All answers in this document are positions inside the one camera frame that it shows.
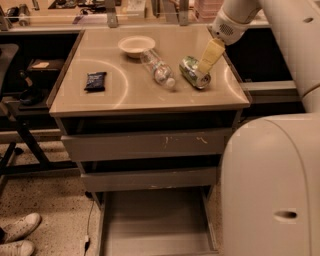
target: shoe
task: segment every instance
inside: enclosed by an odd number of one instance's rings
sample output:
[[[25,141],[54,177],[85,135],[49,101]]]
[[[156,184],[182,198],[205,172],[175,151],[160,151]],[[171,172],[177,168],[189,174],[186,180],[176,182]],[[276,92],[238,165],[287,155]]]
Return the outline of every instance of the shoe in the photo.
[[[22,240],[18,242],[0,244],[1,256],[30,256],[34,252],[35,246],[32,242]]]
[[[3,243],[11,243],[26,237],[39,226],[40,222],[40,214],[31,213],[15,223],[5,226],[2,228],[5,232]]]

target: clear bottle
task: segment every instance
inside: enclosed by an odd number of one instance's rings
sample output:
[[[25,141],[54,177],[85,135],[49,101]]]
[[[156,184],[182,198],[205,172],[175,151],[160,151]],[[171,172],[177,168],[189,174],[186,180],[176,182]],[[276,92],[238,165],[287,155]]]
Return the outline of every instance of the clear bottle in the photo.
[[[158,84],[168,90],[174,90],[176,81],[172,69],[153,49],[143,51],[140,59]]]

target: dark snack bag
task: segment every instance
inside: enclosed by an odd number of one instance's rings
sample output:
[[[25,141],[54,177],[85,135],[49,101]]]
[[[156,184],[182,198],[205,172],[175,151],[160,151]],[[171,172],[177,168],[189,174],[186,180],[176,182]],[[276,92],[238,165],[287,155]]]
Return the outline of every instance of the dark snack bag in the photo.
[[[107,72],[88,73],[87,85],[84,88],[88,92],[104,91],[104,78]]]

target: white robot body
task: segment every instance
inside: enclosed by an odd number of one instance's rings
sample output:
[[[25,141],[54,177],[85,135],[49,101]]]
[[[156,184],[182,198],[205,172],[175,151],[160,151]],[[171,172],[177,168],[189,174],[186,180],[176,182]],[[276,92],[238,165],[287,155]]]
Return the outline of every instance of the white robot body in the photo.
[[[313,0],[224,0],[213,36],[236,42],[261,8],[309,113],[251,121],[229,140],[222,161],[224,251],[318,256],[320,9]]]
[[[320,115],[257,119],[223,156],[226,256],[320,255]]]

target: floor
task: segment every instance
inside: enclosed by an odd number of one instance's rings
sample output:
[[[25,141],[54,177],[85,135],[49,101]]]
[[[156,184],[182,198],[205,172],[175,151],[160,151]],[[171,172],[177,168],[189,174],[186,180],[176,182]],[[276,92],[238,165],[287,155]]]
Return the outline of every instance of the floor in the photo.
[[[51,161],[68,160],[60,141],[39,144]],[[7,146],[0,145],[1,155]],[[24,153],[14,157],[11,165],[37,163],[25,144],[18,146]],[[78,169],[8,175],[2,176],[0,182],[0,225],[13,223],[31,212],[42,216],[40,226],[27,237],[36,245],[33,255],[84,255],[87,234],[90,246],[85,255],[96,255],[100,210],[85,195]],[[223,253],[219,184],[214,188],[208,208],[217,247]]]

